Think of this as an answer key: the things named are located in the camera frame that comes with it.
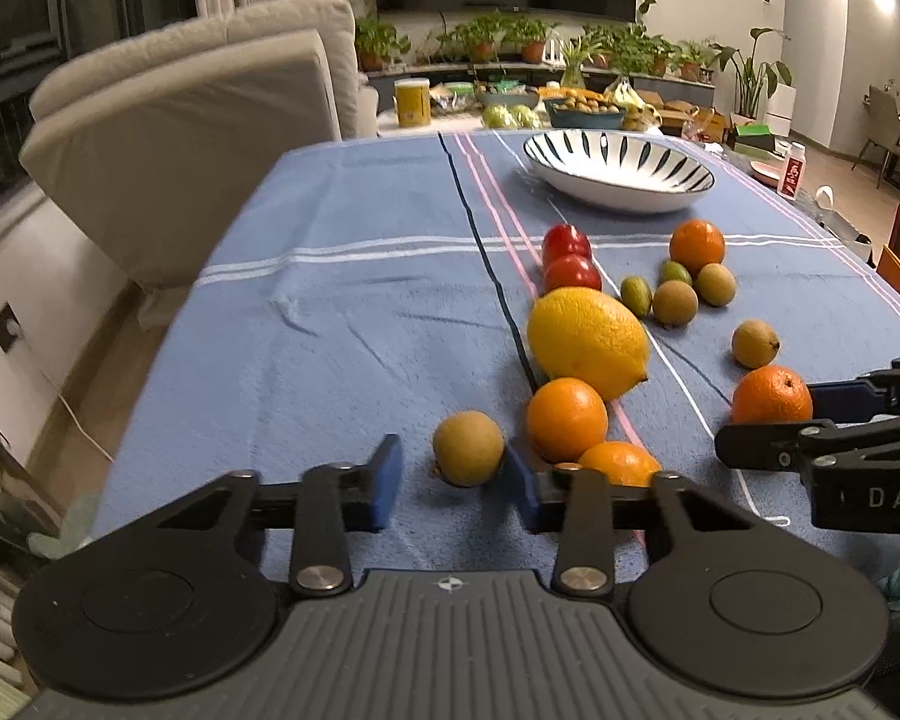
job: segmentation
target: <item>white sofa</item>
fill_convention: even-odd
[[[357,133],[346,0],[275,0],[89,53],[34,93],[20,161],[127,276],[186,288],[286,151]]]

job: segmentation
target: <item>red tomato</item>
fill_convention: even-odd
[[[578,254],[588,260],[593,256],[586,235],[573,224],[551,227],[543,239],[543,269],[546,271],[552,262],[569,254]]]
[[[597,266],[579,254],[560,257],[544,271],[543,287],[546,292],[559,287],[589,287],[591,290],[602,290],[604,284],[600,279]]]

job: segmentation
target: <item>glass vase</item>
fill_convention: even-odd
[[[577,63],[575,65],[567,65],[567,69],[563,71],[560,78],[560,85],[566,89],[586,89],[583,82],[583,65]]]

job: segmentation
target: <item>metal screw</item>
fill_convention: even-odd
[[[560,581],[571,590],[599,590],[607,583],[607,575],[590,565],[575,565],[560,575]]]
[[[296,583],[308,590],[332,590],[343,584],[343,571],[332,565],[308,565],[300,569]]]

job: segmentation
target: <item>white striped bowl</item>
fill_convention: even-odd
[[[624,214],[669,214],[713,186],[706,165],[664,143],[622,132],[546,130],[523,151],[533,173],[585,203]]]

